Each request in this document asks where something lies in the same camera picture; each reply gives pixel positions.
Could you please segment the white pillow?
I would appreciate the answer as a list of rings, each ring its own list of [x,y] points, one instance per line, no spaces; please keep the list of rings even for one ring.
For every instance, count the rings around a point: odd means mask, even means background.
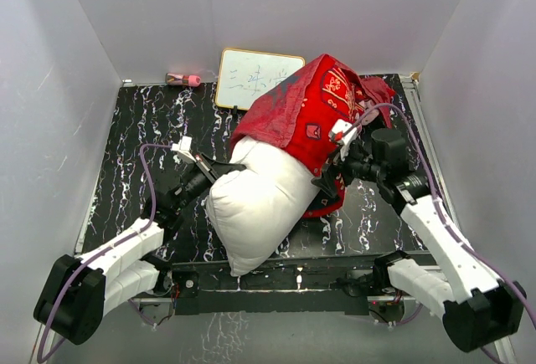
[[[231,161],[245,169],[216,180],[206,210],[224,245],[230,273],[239,277],[276,251],[319,188],[296,158],[248,136],[235,145]]]

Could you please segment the red patterned pillowcase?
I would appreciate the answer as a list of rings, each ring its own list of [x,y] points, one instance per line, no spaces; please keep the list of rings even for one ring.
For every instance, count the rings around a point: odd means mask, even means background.
[[[361,77],[334,57],[323,54],[256,100],[244,115],[230,146],[244,137],[270,144],[301,162],[315,177],[335,150],[328,134],[338,119],[391,124],[387,104],[394,91],[383,79]],[[302,218],[321,217],[340,208],[342,197],[319,190]]]

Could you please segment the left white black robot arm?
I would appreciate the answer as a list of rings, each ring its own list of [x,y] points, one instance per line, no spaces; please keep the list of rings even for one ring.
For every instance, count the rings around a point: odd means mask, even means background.
[[[244,169],[204,154],[195,156],[177,186],[150,196],[129,228],[89,253],[65,254],[54,262],[33,310],[34,319],[80,345],[106,314],[130,298],[148,291],[155,296],[167,294],[173,276],[148,262],[147,255],[178,231],[181,212],[192,201],[223,175]]]

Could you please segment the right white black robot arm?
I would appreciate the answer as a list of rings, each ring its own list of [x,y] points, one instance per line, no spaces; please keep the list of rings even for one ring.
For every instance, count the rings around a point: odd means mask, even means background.
[[[375,183],[383,200],[424,242],[442,273],[432,274],[397,250],[374,261],[374,287],[386,295],[400,290],[415,297],[441,320],[452,343],[464,352],[516,333],[524,311],[523,289],[518,283],[508,285],[464,243],[442,201],[433,197],[427,176],[411,168],[403,135],[396,129],[377,129],[370,150],[356,138],[350,123],[340,120],[333,126],[328,139],[336,148],[312,184],[334,197],[336,176],[346,185],[354,179]]]

